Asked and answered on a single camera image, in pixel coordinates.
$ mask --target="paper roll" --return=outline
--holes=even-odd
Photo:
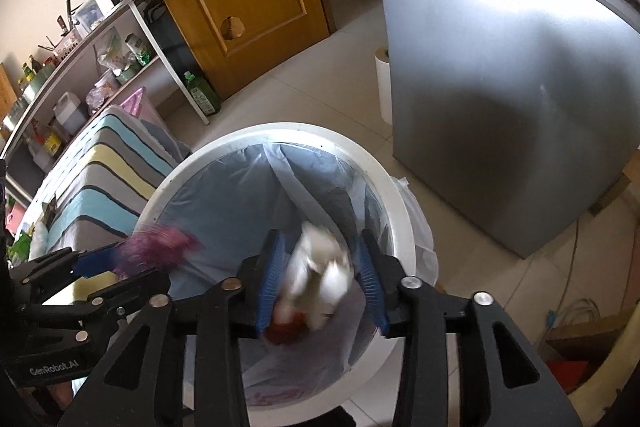
[[[391,74],[389,72],[389,50],[379,48],[376,51],[376,73],[378,74],[378,94],[380,96],[380,114],[382,120],[393,125],[391,112]]]

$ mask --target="yellow stripe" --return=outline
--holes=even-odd
[[[71,169],[66,176],[65,181],[58,186],[56,190],[56,196],[60,197],[64,191],[68,188],[71,182],[76,179],[80,172],[90,162],[100,162],[105,166],[108,166],[113,172],[115,172],[121,179],[129,184],[135,191],[137,191],[143,198],[149,200],[155,188],[145,182],[138,174],[127,165],[126,161],[122,159],[111,147],[108,147],[102,143],[98,143],[91,147],[82,158],[78,160],[78,163]]]

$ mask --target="gray plastic trash bag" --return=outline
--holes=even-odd
[[[172,272],[170,294],[199,295],[235,275],[243,259],[260,252],[271,229],[284,232],[291,252],[304,221],[329,229],[351,252],[366,227],[387,253],[383,214],[362,175],[323,150],[278,143],[236,150],[192,176],[159,216],[158,223],[193,233],[205,247]],[[302,399],[337,381],[375,332],[364,308],[354,284],[327,326],[299,343],[241,339],[247,405]],[[185,377],[192,383],[194,351],[190,338]]]

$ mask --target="pink plastic bin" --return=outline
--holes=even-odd
[[[146,87],[140,87],[139,90],[122,102],[120,107],[127,111],[131,116],[140,118],[140,120],[146,120],[169,132],[169,129],[162,118],[160,118],[156,108],[145,96],[145,91]]]

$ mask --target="refrigerator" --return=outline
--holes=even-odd
[[[394,156],[519,256],[587,210],[639,146],[640,0],[383,7]]]

